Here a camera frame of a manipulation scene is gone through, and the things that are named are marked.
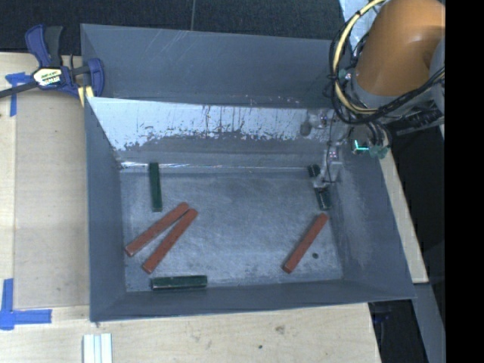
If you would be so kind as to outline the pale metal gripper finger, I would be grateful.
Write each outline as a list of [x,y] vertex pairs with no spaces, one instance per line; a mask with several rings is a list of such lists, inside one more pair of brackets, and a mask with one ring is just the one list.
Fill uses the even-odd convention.
[[300,126],[301,135],[310,135],[313,130],[326,129],[334,118],[333,110],[307,110]]
[[313,185],[317,188],[323,188],[335,184],[342,168],[340,149],[338,147],[327,148],[324,152],[320,172],[316,175]]

